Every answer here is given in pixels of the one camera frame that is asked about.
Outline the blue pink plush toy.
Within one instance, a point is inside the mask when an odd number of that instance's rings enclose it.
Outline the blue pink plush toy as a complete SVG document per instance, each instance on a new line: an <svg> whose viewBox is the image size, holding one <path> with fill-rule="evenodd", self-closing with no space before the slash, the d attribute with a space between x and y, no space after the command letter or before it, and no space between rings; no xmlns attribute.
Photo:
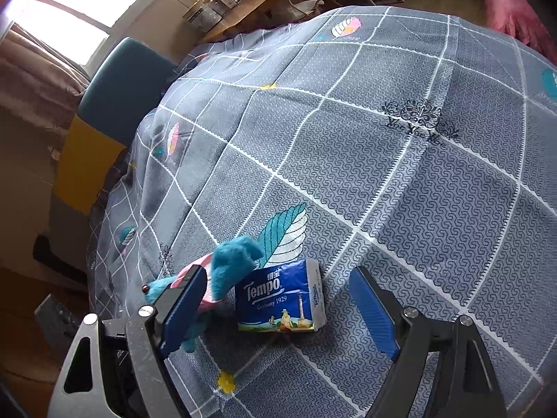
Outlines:
<svg viewBox="0 0 557 418"><path fill-rule="evenodd" d="M208 278L206 291L198 307L195 322L187 330L181 345L186 352L192 353L195 351L195 339L209 325L210 311L258 266L258 260L263 256L264 250L249 236L222 242L213 252L187 264L177 274L155 279L144 285L142 291L146 297L146 303L154 304L167 287L178 286L195 265L205 269Z"/></svg>

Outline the blue Tempo tissue pack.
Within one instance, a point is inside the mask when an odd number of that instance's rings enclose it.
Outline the blue Tempo tissue pack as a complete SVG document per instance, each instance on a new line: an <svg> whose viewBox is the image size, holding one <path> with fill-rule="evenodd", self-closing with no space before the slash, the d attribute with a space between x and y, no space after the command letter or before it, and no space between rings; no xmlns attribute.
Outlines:
<svg viewBox="0 0 557 418"><path fill-rule="evenodd" d="M251 272L235 286L235 316L245 332L315 332L326 325L319 263L311 258Z"/></svg>

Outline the grey checked bed quilt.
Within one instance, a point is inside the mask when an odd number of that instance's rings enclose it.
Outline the grey checked bed quilt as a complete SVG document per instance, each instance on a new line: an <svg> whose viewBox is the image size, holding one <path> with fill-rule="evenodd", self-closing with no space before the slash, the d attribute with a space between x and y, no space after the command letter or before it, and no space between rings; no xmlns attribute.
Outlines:
<svg viewBox="0 0 557 418"><path fill-rule="evenodd" d="M526 45L336 9L196 48L131 135L94 223L100 316L238 235L322 273L322 329L241 332L228 297L169 358L193 416L364 416L390 362L348 291L359 265L428 317L473 319L509 416L556 412L556 68Z"/></svg>

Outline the multicolour headboard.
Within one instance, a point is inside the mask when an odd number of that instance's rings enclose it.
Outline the multicolour headboard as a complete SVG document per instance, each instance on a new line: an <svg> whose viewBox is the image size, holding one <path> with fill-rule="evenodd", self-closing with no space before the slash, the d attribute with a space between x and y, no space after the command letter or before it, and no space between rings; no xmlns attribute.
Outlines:
<svg viewBox="0 0 557 418"><path fill-rule="evenodd" d="M155 109L176 64L127 37L101 64L65 137L53 195L87 216L106 174L129 147L142 118Z"/></svg>

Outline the pink curtain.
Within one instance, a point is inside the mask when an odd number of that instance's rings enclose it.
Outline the pink curtain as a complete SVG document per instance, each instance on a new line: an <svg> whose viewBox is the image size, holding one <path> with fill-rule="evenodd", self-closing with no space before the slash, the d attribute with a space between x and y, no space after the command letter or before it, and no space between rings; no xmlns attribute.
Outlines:
<svg viewBox="0 0 557 418"><path fill-rule="evenodd" d="M61 149L91 79L86 71L14 23L1 41L1 109Z"/></svg>

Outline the window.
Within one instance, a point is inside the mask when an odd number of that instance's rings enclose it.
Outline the window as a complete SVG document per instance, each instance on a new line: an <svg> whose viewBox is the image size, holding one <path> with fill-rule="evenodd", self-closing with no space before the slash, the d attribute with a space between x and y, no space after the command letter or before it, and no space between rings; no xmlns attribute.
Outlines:
<svg viewBox="0 0 557 418"><path fill-rule="evenodd" d="M137 0L24 0L13 18L21 28L84 66Z"/></svg>

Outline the pink blanket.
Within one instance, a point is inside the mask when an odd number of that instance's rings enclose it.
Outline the pink blanket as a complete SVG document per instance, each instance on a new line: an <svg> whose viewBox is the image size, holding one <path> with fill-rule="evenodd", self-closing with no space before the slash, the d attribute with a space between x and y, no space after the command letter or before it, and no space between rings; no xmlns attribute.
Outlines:
<svg viewBox="0 0 557 418"><path fill-rule="evenodd" d="M556 42L527 0L485 0L485 21L556 64Z"/></svg>

